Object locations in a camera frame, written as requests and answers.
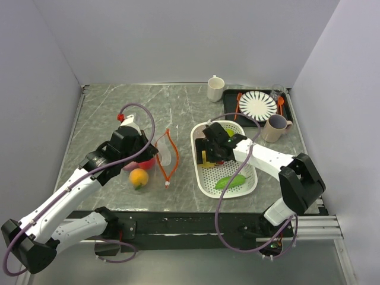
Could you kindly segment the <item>yellow lemon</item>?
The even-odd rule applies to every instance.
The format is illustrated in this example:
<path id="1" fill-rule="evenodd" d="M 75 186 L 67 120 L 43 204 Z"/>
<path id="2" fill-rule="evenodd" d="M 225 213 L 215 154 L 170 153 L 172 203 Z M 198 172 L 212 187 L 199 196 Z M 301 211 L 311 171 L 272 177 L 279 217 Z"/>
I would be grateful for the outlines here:
<path id="1" fill-rule="evenodd" d="M 205 151 L 202 151 L 202 164 L 201 164 L 201 167 L 202 168 L 206 168 L 206 152 Z"/>

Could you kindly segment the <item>green pear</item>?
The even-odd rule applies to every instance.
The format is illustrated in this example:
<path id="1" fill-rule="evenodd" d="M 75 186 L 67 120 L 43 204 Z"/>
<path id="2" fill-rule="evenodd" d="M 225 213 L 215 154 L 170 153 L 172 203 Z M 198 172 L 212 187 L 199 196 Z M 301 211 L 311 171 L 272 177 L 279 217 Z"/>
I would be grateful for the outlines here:
<path id="1" fill-rule="evenodd" d="M 227 132 L 227 134 L 229 135 L 229 137 L 232 137 L 232 136 L 235 135 L 235 132 L 232 129 L 225 129 L 225 131 Z"/>

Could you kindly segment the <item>purple onion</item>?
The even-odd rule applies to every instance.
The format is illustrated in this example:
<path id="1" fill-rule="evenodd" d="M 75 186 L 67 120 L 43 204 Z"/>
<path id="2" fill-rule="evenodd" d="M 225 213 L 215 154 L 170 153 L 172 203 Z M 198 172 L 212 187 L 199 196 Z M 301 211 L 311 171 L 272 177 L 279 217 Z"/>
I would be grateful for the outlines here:
<path id="1" fill-rule="evenodd" d="M 126 166 L 124 166 L 122 169 L 126 172 L 130 172 L 138 167 L 138 163 L 135 161 L 132 161 L 128 163 Z"/>

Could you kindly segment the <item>red apple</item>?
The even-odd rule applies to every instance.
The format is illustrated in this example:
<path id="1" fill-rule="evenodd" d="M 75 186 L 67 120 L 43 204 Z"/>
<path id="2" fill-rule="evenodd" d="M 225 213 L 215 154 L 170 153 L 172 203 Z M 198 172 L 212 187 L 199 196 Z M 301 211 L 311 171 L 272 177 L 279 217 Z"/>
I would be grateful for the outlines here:
<path id="1" fill-rule="evenodd" d="M 155 164 L 156 164 L 156 158 L 153 157 L 150 160 L 138 163 L 138 167 L 143 170 L 149 170 L 149 169 L 152 169 L 155 166 Z"/>

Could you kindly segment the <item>orange fruit with leaf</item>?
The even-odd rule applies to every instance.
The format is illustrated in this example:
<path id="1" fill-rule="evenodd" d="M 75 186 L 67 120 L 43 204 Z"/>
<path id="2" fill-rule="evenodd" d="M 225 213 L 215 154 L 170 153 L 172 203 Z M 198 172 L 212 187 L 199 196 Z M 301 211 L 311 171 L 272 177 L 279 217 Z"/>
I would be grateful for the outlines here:
<path id="1" fill-rule="evenodd" d="M 129 174 L 129 181 L 133 185 L 134 189 L 140 189 L 148 184 L 149 175 L 144 169 L 136 168 Z"/>

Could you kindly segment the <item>clear zip top bag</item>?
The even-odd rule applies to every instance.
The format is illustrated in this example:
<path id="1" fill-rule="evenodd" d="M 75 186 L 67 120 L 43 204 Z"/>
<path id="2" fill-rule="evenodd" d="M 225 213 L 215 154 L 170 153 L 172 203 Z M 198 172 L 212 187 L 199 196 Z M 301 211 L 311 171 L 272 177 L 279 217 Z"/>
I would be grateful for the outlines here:
<path id="1" fill-rule="evenodd" d="M 169 128 L 167 128 L 161 136 L 156 135 L 153 139 L 153 144 L 159 151 L 154 156 L 156 158 L 156 164 L 153 168 L 157 167 L 161 171 L 164 178 L 164 187 L 168 188 L 170 180 L 179 166 L 179 150 L 170 135 Z"/>

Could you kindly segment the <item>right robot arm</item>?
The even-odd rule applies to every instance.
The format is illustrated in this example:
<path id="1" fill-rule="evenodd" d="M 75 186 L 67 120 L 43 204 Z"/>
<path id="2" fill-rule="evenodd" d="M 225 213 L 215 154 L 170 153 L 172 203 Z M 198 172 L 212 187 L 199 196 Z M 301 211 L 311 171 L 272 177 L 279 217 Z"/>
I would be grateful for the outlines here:
<path id="1" fill-rule="evenodd" d="M 293 156 L 261 146 L 243 130 L 230 136 L 225 124 L 227 121 L 209 121 L 193 127 L 194 163 L 200 165 L 205 152 L 210 163 L 235 162 L 242 169 L 248 164 L 274 177 L 280 184 L 281 198 L 263 212 L 259 223 L 264 235 L 274 236 L 282 222 L 305 213 L 326 190 L 325 183 L 307 154 Z"/>

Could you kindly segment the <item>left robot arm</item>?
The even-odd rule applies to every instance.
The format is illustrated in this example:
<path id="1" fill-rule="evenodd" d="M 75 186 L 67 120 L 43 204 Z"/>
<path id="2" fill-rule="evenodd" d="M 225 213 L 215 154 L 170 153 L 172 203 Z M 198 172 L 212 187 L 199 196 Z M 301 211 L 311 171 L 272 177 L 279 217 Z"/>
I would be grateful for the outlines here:
<path id="1" fill-rule="evenodd" d="M 106 242 L 118 238 L 123 225 L 106 207 L 70 224 L 62 222 L 92 193 L 119 175 L 130 162 L 145 162 L 157 154 L 152 138 L 131 124 L 121 125 L 110 140 L 88 153 L 69 179 L 41 206 L 16 221 L 7 220 L 1 227 L 7 250 L 2 269 L 8 276 L 18 276 L 8 269 L 14 255 L 32 274 L 44 270 L 66 248 L 92 237 Z"/>

